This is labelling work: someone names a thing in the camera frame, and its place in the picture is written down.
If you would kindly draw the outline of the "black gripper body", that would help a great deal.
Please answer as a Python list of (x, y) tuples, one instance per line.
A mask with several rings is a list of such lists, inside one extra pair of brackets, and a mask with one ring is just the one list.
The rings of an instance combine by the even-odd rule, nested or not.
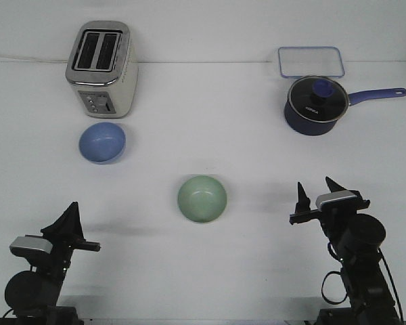
[(355, 199), (330, 204), (322, 211), (318, 211), (316, 207), (305, 213), (294, 212), (289, 217), (289, 223), (294, 225), (316, 219), (320, 222), (323, 233), (327, 237), (337, 237), (346, 227), (347, 221), (356, 215), (357, 211), (367, 209), (370, 205), (370, 200), (364, 199), (358, 191), (351, 192), (357, 196)]
[(28, 253), (26, 260), (35, 268), (36, 273), (51, 281), (64, 281), (74, 250), (100, 251), (99, 242), (81, 240), (77, 236), (59, 237), (48, 241), (53, 245), (50, 254)]

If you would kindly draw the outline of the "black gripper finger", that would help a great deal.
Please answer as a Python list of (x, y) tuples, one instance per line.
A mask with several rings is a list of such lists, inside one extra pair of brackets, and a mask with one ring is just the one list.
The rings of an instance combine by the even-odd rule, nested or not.
[(331, 193), (346, 191), (346, 188), (344, 188), (340, 184), (336, 183), (333, 179), (331, 179), (328, 176), (325, 177), (325, 182), (326, 182), (327, 187), (328, 187), (328, 189), (329, 189), (329, 191)]
[(51, 225), (41, 229), (45, 237), (78, 236), (78, 202), (72, 202)]
[(297, 183), (298, 202), (295, 206), (295, 213), (305, 213), (311, 210), (311, 201), (300, 182)]
[(73, 229), (73, 234), (80, 238), (81, 240), (84, 240), (84, 234), (83, 234), (83, 229), (81, 225), (81, 219), (80, 219), (80, 213), (78, 209), (77, 204), (72, 205), (72, 212), (71, 212), (71, 217), (72, 217), (72, 229)]

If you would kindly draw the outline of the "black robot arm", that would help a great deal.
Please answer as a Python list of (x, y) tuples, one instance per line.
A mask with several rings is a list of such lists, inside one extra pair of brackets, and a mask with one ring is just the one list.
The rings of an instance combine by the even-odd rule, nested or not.
[(30, 269), (17, 273), (5, 287), (5, 302), (16, 316), (16, 324), (83, 324), (75, 307), (58, 306), (57, 302), (73, 252), (100, 249), (100, 243), (84, 237), (77, 202), (44, 227), (40, 236), (18, 236), (9, 250), (27, 260)]
[(340, 308), (328, 300), (317, 324), (403, 324), (403, 312), (394, 280), (382, 272), (386, 260), (380, 245), (386, 237), (383, 224), (363, 213), (370, 201), (357, 190), (347, 190), (331, 178), (325, 179), (329, 193), (316, 199), (316, 208), (302, 184), (297, 185), (298, 202), (289, 222), (294, 225), (318, 220), (328, 238), (328, 253), (340, 264), (341, 277), (349, 307)]

